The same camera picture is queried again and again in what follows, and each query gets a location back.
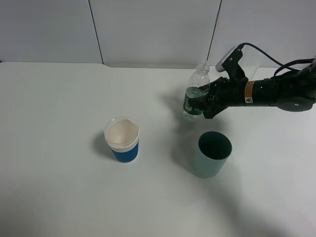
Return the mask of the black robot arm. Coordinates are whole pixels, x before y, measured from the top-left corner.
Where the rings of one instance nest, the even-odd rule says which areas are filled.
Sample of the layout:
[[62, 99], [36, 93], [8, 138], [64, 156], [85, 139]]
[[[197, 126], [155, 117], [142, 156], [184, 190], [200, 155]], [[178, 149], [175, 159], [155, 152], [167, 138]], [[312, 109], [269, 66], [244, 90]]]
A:
[[295, 60], [289, 63], [307, 66], [262, 80], [249, 80], [239, 64], [224, 64], [228, 78], [220, 77], [209, 92], [196, 99], [196, 106], [206, 119], [212, 119], [228, 107], [277, 107], [288, 112], [310, 110], [316, 103], [316, 61]]

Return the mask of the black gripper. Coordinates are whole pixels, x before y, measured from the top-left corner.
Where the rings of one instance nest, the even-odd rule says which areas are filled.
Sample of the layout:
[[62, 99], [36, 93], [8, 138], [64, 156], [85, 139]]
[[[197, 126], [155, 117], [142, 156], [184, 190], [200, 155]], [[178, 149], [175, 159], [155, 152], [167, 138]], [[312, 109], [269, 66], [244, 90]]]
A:
[[220, 77], [209, 84], [209, 95], [217, 97], [202, 98], [202, 113], [205, 119], [213, 119], [228, 107], [245, 106], [245, 86], [248, 78], [243, 77], [237, 80]]

